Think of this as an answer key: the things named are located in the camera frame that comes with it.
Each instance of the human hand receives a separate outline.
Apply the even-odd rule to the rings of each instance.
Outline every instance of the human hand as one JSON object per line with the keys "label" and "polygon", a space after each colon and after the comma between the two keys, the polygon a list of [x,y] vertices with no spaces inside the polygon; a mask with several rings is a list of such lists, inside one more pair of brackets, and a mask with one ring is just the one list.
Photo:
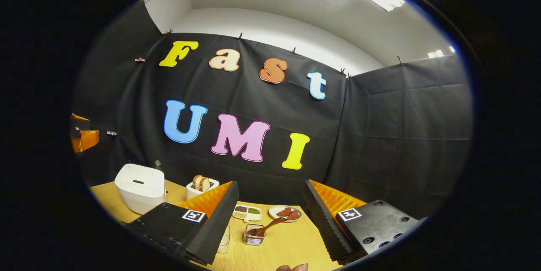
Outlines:
{"label": "human hand", "polygon": [[290,266],[284,265],[278,267],[276,271],[308,271],[308,264],[305,263],[304,265],[298,265],[295,268],[291,269]]}

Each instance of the meat slice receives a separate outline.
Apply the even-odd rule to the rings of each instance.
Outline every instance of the meat slice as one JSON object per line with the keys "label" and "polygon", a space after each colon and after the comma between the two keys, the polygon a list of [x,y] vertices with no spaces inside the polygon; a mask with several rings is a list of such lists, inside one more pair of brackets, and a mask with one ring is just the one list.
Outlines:
{"label": "meat slice", "polygon": [[299,212],[293,211],[293,212],[291,212],[291,214],[287,217],[287,220],[295,220],[295,219],[299,219],[299,217],[300,217]]}
{"label": "meat slice", "polygon": [[278,216],[284,216],[284,217],[288,217],[290,214],[291,214],[291,207],[287,207],[287,208],[284,209],[282,212],[276,213],[276,215],[278,215]]}

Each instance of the cup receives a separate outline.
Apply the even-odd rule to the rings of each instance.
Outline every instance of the cup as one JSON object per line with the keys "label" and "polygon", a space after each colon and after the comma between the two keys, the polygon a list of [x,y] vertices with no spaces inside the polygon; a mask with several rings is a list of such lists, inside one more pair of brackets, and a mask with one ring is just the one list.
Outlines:
{"label": "cup", "polygon": [[228,248],[230,247],[230,234],[231,228],[227,226],[224,236],[222,236],[222,241],[220,241],[220,245],[218,246],[218,253],[227,252]]}
{"label": "cup", "polygon": [[263,239],[265,239],[265,236],[267,235],[267,232],[263,233],[263,236],[252,236],[248,234],[247,232],[251,229],[260,229],[263,228],[264,225],[262,224],[256,224],[256,223],[249,223],[246,225],[246,230],[244,230],[244,237],[242,238],[242,241],[245,244],[252,244],[253,246],[259,246]]}

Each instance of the white wall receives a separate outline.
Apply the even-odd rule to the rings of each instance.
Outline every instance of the white wall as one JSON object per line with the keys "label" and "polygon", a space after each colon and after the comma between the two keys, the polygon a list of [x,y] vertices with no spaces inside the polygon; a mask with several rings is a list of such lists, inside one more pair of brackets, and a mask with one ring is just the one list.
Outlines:
{"label": "white wall", "polygon": [[[154,15],[159,13],[168,14],[161,10],[150,16],[154,19]],[[352,76],[384,67],[366,52],[326,30],[263,11],[236,8],[192,9],[169,28],[172,28],[173,32],[223,36],[238,36],[242,32],[242,38],[287,50],[296,48],[295,53],[338,71],[345,68],[345,72]]]}
{"label": "white wall", "polygon": [[161,33],[174,29],[174,23],[191,10],[191,0],[150,0],[145,5]]}

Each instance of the ceiling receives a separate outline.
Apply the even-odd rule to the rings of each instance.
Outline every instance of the ceiling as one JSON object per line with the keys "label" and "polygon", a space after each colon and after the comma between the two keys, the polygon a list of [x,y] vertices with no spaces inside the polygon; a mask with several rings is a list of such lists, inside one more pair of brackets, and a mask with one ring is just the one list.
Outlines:
{"label": "ceiling", "polygon": [[427,57],[449,43],[408,3],[386,12],[370,0],[191,0],[193,9],[243,8],[312,24],[343,38],[385,66]]}

